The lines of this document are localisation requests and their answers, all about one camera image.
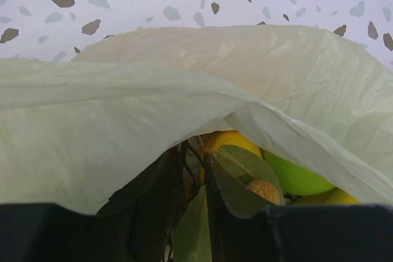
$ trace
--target green fruit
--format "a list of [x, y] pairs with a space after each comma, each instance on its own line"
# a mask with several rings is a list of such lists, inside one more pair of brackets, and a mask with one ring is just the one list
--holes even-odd
[[283, 191], [292, 195], [311, 196], [335, 188], [322, 176], [292, 164], [266, 150], [263, 150], [265, 161], [276, 174]]

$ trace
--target white plastic bag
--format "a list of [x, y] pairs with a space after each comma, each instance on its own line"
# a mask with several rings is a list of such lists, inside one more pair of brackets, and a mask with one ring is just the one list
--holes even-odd
[[146, 29], [71, 63], [0, 60], [0, 202], [94, 214], [166, 149], [234, 128], [393, 204], [392, 93], [360, 45], [304, 26]]

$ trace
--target black object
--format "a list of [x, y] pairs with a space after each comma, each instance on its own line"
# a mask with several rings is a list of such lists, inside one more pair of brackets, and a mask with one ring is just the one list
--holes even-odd
[[[160, 262], [175, 165], [164, 154], [97, 216], [54, 204], [0, 206], [0, 262]], [[391, 207], [274, 206], [209, 156], [205, 169], [213, 262], [393, 261]]]

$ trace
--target green leaf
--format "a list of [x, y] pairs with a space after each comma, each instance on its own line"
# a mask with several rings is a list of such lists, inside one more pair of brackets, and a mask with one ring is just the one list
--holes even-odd
[[273, 184], [279, 192], [280, 204], [285, 204], [276, 174], [269, 164], [255, 153], [235, 145], [223, 145], [213, 154], [217, 162], [243, 184], [247, 185], [253, 180], [266, 180]]
[[200, 188], [181, 218], [173, 240], [174, 262], [211, 261], [206, 187]]

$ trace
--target yellow fruit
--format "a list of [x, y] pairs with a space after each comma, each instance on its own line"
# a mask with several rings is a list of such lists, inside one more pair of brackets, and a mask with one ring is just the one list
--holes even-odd
[[311, 196], [335, 188], [322, 176], [292, 164], [267, 150], [263, 150], [265, 161], [271, 166], [283, 191], [292, 195]]
[[280, 194], [277, 188], [270, 182], [265, 180], [254, 180], [250, 182], [247, 187], [269, 202], [280, 205]]
[[[235, 145], [262, 157], [258, 145], [253, 144], [237, 131], [223, 131], [213, 134], [204, 144], [206, 150], [217, 151], [223, 145]], [[200, 169], [200, 182], [203, 183], [204, 170]]]
[[359, 203], [345, 191], [334, 188], [326, 193], [320, 193], [313, 196], [303, 196], [295, 201], [295, 205], [337, 205], [337, 204], [357, 204]]

